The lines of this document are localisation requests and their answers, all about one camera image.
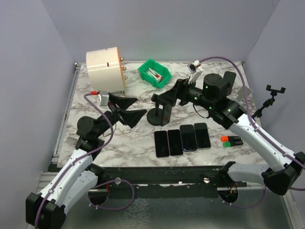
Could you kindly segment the green plastic bin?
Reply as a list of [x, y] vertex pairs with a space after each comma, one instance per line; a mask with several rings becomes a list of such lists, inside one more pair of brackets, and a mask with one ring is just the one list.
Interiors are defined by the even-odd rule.
[[142, 80], [155, 88], [163, 88], [172, 78], [169, 70], [153, 59], [148, 59], [138, 71]]

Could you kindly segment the white markers in bin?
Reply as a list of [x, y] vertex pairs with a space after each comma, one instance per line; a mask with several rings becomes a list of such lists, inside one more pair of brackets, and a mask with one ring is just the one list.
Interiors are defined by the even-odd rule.
[[158, 83], [160, 83], [161, 81], [164, 80], [164, 77], [162, 75], [160, 75], [158, 72], [156, 72], [155, 70], [153, 70], [152, 68], [149, 68], [146, 71], [147, 74], [149, 74], [151, 77], [153, 77]]

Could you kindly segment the orange cap marker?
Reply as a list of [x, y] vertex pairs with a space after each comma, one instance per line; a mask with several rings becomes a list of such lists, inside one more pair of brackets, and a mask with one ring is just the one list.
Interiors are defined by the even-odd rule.
[[222, 136], [221, 141], [222, 142], [241, 141], [241, 138], [239, 136]]

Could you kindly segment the black front mounting rail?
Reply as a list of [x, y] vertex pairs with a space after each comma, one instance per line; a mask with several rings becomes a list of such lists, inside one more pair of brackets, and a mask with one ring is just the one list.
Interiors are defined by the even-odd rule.
[[232, 186], [245, 187], [234, 182], [225, 166], [198, 167], [87, 167], [98, 177], [98, 184], [89, 191], [94, 202], [106, 198], [217, 198], [218, 190]]

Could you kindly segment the purple phone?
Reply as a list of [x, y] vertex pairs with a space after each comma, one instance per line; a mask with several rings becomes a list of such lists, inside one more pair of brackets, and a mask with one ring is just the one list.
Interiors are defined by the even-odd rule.
[[154, 132], [155, 152], [158, 158], [168, 157], [170, 155], [168, 136], [166, 131]]

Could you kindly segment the green cap marker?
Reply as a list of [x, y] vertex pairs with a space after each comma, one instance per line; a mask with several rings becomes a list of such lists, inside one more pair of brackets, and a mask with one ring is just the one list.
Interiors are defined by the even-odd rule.
[[223, 147], [227, 148], [227, 147], [233, 147], [233, 146], [241, 146], [243, 145], [243, 141], [227, 141], [227, 142], [223, 142]]

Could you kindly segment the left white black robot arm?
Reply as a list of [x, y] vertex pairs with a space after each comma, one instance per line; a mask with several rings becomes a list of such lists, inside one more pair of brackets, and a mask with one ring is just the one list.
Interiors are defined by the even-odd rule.
[[[60, 229], [72, 206], [86, 192], [109, 184], [99, 171], [100, 167], [91, 167], [92, 162], [112, 140], [113, 126], [117, 122], [133, 128], [147, 111], [128, 110], [137, 101], [135, 97], [119, 97], [112, 93], [107, 96], [108, 111], [98, 109], [101, 114], [98, 118], [83, 116], [78, 120], [79, 139], [67, 163], [45, 188], [26, 198], [26, 222], [36, 229]], [[99, 137], [107, 130], [111, 131], [110, 138], [103, 141]]]

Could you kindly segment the black phone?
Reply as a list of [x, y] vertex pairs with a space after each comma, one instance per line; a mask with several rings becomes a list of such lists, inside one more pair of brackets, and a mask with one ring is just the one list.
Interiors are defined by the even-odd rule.
[[183, 151], [191, 152], [197, 150], [197, 142], [193, 125], [180, 126]]

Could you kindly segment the silver phone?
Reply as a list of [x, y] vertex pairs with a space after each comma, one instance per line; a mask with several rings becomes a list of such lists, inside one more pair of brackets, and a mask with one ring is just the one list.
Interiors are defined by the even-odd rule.
[[181, 156], [183, 154], [183, 146], [179, 129], [168, 130], [168, 143], [171, 156]]

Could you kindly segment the black tripod phone stand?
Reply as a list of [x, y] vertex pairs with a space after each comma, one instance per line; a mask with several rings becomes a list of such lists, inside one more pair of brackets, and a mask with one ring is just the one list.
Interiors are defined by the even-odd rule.
[[273, 89], [271, 87], [271, 85], [267, 85], [266, 86], [266, 90], [270, 92], [270, 95], [271, 95], [271, 98], [267, 99], [262, 107], [260, 107], [259, 109], [257, 109], [255, 111], [255, 113], [252, 115], [252, 118], [255, 119], [255, 118], [261, 118], [262, 117], [262, 111], [265, 109], [265, 108], [268, 108], [270, 106], [273, 105], [273, 103], [275, 102], [275, 97], [277, 96], [277, 94], [284, 94], [285, 91], [286, 91], [286, 88], [284, 87], [281, 87], [280, 90], [277, 90], [277, 89]]

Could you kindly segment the dark phone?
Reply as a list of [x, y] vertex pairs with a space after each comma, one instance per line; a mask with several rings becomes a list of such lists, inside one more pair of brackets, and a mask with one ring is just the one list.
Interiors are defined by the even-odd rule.
[[208, 133], [208, 127], [206, 123], [195, 123], [195, 136], [197, 141], [197, 147], [199, 149], [208, 149], [211, 147], [211, 142]]

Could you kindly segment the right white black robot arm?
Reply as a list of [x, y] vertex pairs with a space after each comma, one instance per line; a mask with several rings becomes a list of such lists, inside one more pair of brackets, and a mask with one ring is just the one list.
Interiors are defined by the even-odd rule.
[[284, 195], [305, 168], [303, 152], [295, 153], [270, 136], [257, 125], [250, 113], [228, 98], [236, 73], [224, 76], [208, 74], [203, 88], [196, 87], [190, 79], [178, 79], [172, 89], [158, 95], [158, 99], [170, 106], [180, 100], [181, 106], [191, 102], [208, 111], [209, 117], [223, 128], [241, 137], [266, 162], [261, 166], [233, 163], [219, 174], [220, 183], [229, 187], [235, 181], [264, 184], [278, 195]]

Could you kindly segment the cream cylindrical drum device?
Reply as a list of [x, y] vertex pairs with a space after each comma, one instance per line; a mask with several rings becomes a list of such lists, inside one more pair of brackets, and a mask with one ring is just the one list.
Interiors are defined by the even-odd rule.
[[86, 52], [87, 72], [95, 91], [125, 93], [123, 58], [118, 47]]

